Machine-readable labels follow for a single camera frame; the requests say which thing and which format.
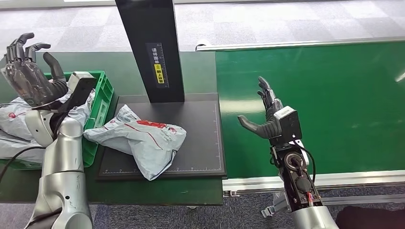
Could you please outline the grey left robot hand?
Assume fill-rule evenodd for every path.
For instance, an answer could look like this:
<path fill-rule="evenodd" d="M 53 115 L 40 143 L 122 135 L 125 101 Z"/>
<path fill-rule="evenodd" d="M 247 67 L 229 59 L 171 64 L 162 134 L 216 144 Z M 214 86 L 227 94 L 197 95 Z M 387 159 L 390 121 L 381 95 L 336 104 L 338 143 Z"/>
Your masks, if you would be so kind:
<path fill-rule="evenodd" d="M 36 108 L 63 97 L 67 94 L 68 87 L 58 60 L 50 53 L 45 52 L 43 59 L 50 67 L 51 82 L 37 64 L 36 52 L 40 49 L 49 49 L 50 44 L 40 42 L 24 47 L 33 37 L 33 32 L 24 33 L 6 47 L 5 67 L 1 69 L 1 73 L 20 98 Z"/>

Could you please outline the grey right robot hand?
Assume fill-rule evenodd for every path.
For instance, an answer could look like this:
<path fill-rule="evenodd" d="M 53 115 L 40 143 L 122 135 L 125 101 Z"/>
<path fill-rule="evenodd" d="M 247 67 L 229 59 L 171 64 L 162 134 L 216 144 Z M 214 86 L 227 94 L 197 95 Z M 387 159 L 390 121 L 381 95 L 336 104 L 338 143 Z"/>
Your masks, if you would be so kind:
<path fill-rule="evenodd" d="M 244 115 L 238 115 L 237 119 L 242 127 L 264 139 L 271 139 L 281 134 L 281 130 L 276 122 L 274 113 L 283 108 L 283 104 L 276 97 L 268 81 L 262 76 L 258 77 L 258 86 L 261 90 L 257 94 L 261 97 L 265 112 L 266 122 L 259 125 L 249 121 Z"/>

